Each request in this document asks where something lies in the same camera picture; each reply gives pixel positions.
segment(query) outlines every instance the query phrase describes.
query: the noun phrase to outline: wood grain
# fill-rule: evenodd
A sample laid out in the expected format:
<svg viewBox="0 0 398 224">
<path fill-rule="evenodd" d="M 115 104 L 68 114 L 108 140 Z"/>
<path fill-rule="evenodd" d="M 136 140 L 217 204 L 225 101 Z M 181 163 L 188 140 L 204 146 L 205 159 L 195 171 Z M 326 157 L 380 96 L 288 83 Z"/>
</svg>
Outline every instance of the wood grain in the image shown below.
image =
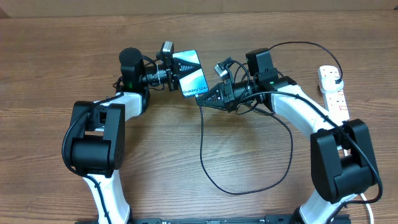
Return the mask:
<svg viewBox="0 0 398 224">
<path fill-rule="evenodd" d="M 11 18 L 393 10 L 397 0 L 0 0 Z"/>
<path fill-rule="evenodd" d="M 0 6 L 0 19 L 3 18 L 8 18 L 8 15 L 6 14 L 6 12 L 4 12 L 4 10 Z"/>
<path fill-rule="evenodd" d="M 164 40 L 196 49 L 210 86 L 217 61 L 278 42 L 307 40 L 339 59 L 352 118 L 370 128 L 384 183 L 372 206 L 377 223 L 398 215 L 398 13 L 275 12 L 262 14 L 109 16 L 0 20 L 0 223 L 73 223 L 97 217 L 87 185 L 63 165 L 60 146 L 72 106 L 114 93 L 118 54 L 137 47 L 153 57 Z M 310 45 L 272 50 L 274 65 L 322 104 L 317 69 L 333 64 Z M 258 217 L 292 213 L 313 191 L 309 142 L 295 129 L 286 179 L 267 192 L 233 197 L 217 190 L 199 162 L 200 114 L 192 98 L 153 92 L 147 112 L 126 123 L 124 194 L 136 218 Z M 204 160 L 228 190 L 273 184 L 283 175 L 289 135 L 254 113 L 205 108 Z M 376 187 L 368 190 L 371 198 Z M 364 207 L 344 210 L 367 223 Z"/>
</svg>

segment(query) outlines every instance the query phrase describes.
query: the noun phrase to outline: white cable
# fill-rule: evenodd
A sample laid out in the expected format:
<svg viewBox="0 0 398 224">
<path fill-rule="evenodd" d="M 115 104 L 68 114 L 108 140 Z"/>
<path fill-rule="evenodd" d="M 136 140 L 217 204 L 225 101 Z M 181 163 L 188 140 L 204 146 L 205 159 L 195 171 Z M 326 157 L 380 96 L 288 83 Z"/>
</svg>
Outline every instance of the white cable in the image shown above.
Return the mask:
<svg viewBox="0 0 398 224">
<path fill-rule="evenodd" d="M 343 151 L 344 151 L 344 156 L 348 156 L 347 149 L 344 149 Z M 361 196 L 362 200 L 367 200 L 365 197 L 365 194 L 361 193 L 360 196 Z M 371 208 L 370 204 L 365 204 L 365 206 L 369 212 L 370 224 L 374 224 L 372 208 Z"/>
</svg>

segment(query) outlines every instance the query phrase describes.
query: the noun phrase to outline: black bracket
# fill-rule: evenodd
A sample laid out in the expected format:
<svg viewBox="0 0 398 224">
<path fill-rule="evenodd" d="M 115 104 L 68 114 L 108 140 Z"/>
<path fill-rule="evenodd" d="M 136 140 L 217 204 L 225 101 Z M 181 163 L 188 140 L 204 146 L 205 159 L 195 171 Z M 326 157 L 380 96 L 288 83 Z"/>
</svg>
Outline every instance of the black bracket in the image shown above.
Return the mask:
<svg viewBox="0 0 398 224">
<path fill-rule="evenodd" d="M 159 218 L 140 218 L 134 219 L 132 224 L 162 224 L 162 220 Z"/>
<path fill-rule="evenodd" d="M 77 101 L 73 106 L 71 124 L 93 102 Z M 66 139 L 66 161 L 78 175 L 103 174 L 111 177 L 124 158 L 124 105 L 96 106 L 74 126 Z M 104 127 L 103 136 L 86 134 Z"/>
<path fill-rule="evenodd" d="M 246 53 L 246 61 L 248 62 L 250 75 L 253 77 L 257 76 L 254 85 L 257 92 L 276 91 L 278 88 L 287 85 L 296 85 L 296 82 L 290 77 L 278 77 L 277 69 L 274 68 L 272 63 L 271 53 L 267 48 Z M 270 111 L 274 111 L 269 97 L 262 95 L 258 96 L 256 100 L 258 103 L 264 103 Z"/>
<path fill-rule="evenodd" d="M 376 158 L 368 127 L 359 119 L 344 123 L 344 131 L 355 141 L 377 171 Z M 320 196 L 331 203 L 343 197 L 365 192 L 376 184 L 376 178 L 366 161 L 354 149 L 351 155 L 340 158 L 337 146 L 351 149 L 338 130 L 321 129 L 310 136 L 311 178 Z"/>
</svg>

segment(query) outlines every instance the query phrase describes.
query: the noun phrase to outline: power strip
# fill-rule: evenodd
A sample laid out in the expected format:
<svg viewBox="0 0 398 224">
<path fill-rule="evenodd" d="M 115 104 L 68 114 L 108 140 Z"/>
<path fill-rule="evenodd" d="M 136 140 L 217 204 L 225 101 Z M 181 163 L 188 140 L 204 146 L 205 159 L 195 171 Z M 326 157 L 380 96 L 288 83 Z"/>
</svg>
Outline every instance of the power strip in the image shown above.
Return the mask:
<svg viewBox="0 0 398 224">
<path fill-rule="evenodd" d="M 321 66 L 318 69 L 318 77 L 325 109 L 343 121 L 349 120 L 347 102 L 343 92 L 344 82 L 335 84 L 335 80 L 340 77 L 338 69 L 331 65 Z"/>
</svg>

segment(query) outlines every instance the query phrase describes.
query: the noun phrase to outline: power socket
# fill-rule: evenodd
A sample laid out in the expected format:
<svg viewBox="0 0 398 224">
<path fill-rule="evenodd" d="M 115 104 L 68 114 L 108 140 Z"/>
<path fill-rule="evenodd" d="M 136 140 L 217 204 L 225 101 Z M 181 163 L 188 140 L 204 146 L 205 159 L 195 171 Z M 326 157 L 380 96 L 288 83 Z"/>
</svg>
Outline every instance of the power socket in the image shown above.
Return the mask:
<svg viewBox="0 0 398 224">
<path fill-rule="evenodd" d="M 343 121 L 349 120 L 347 102 L 343 92 L 344 82 L 335 83 L 335 80 L 340 78 L 338 69 L 331 65 L 321 66 L 318 69 L 318 77 L 325 109 Z"/>
</svg>

